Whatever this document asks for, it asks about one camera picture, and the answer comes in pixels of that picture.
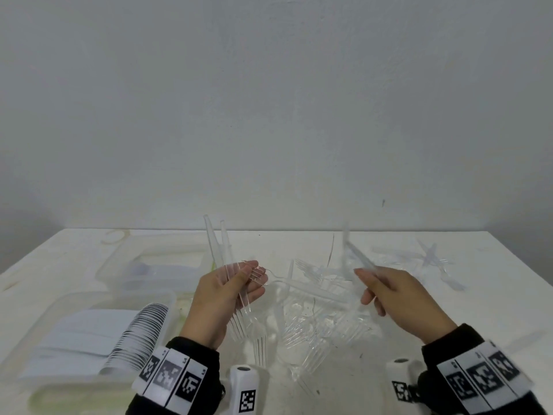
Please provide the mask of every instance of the plastic tray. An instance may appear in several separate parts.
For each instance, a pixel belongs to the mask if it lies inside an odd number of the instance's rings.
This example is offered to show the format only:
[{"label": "plastic tray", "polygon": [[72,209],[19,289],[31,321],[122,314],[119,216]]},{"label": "plastic tray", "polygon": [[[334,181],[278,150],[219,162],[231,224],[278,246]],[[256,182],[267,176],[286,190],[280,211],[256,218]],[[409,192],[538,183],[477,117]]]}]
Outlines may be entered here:
[{"label": "plastic tray", "polygon": [[148,265],[185,265],[197,267],[195,279],[210,272],[213,259],[205,233],[178,235],[130,236],[107,259],[96,279],[117,292],[170,289],[176,293],[194,293],[197,282],[183,277],[130,276],[133,261]]},{"label": "plastic tray", "polygon": [[174,324],[179,315],[176,311],[176,295],[170,290],[150,292],[131,292],[113,295],[109,292],[72,293],[56,300],[35,322],[23,339],[0,365],[0,381],[18,383],[25,387],[38,387],[46,384],[84,384],[84,383],[127,383],[131,384],[136,373],[109,374],[94,376],[41,376],[19,378],[31,352],[42,338],[50,332],[63,317],[85,309],[127,309],[140,310],[145,305],[156,302],[169,307],[169,313],[159,334],[157,346],[164,345],[173,333]]}]

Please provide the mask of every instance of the right hand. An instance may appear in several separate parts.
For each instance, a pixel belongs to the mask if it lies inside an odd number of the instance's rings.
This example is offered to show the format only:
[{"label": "right hand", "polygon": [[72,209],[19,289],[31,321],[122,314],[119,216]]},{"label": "right hand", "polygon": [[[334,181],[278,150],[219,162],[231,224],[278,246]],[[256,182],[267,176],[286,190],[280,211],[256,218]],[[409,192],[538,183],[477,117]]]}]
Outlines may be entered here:
[{"label": "right hand", "polygon": [[408,272],[378,267],[378,277],[363,268],[356,269],[355,273],[367,286],[361,303],[367,305],[374,299],[380,316],[389,314],[397,326],[425,344],[457,328],[422,284]]}]

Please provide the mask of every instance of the white wall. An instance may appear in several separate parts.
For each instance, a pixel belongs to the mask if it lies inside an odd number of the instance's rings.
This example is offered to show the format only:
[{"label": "white wall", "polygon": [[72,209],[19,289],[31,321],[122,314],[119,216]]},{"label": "white wall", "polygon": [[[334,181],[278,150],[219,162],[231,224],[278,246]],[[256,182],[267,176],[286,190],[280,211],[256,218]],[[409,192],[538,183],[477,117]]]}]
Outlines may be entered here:
[{"label": "white wall", "polygon": [[0,0],[2,178],[54,226],[491,229],[547,277],[552,38],[553,0]]}]

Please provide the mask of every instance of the hand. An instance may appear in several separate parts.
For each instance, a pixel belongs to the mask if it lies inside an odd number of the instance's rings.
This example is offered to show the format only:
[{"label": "hand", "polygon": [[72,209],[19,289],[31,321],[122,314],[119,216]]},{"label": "hand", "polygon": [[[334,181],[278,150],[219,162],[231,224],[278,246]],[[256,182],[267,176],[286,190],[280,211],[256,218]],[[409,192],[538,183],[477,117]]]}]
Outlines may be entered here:
[{"label": "hand", "polygon": [[238,296],[240,290],[247,286],[250,303],[265,293],[262,284],[268,278],[263,268],[255,270],[258,282],[249,279],[252,268],[257,265],[257,261],[234,264],[239,271],[228,282],[224,266],[201,277],[180,336],[215,350],[219,348],[234,311],[242,307]]},{"label": "hand", "polygon": [[367,305],[374,299],[380,316],[389,314],[397,326],[425,344],[457,328],[422,284],[408,272],[378,267],[378,278],[366,269],[356,269],[355,273],[367,286],[361,303]]}]

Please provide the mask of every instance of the left hand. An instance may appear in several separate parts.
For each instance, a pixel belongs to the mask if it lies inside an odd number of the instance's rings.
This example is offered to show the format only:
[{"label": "left hand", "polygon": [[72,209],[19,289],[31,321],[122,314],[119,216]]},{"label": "left hand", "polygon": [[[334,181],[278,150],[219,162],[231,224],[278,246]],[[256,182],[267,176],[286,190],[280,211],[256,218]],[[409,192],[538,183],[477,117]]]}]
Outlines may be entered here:
[{"label": "left hand", "polygon": [[180,336],[216,350],[225,338],[227,324],[234,311],[242,307],[238,296],[240,290],[247,286],[250,303],[265,293],[261,284],[265,284],[268,278],[263,268],[256,270],[256,277],[259,276],[259,270],[263,274],[258,282],[249,278],[252,269],[258,266],[257,261],[234,264],[236,265],[239,266],[239,272],[228,282],[221,281],[227,277],[224,266],[200,278]]}]

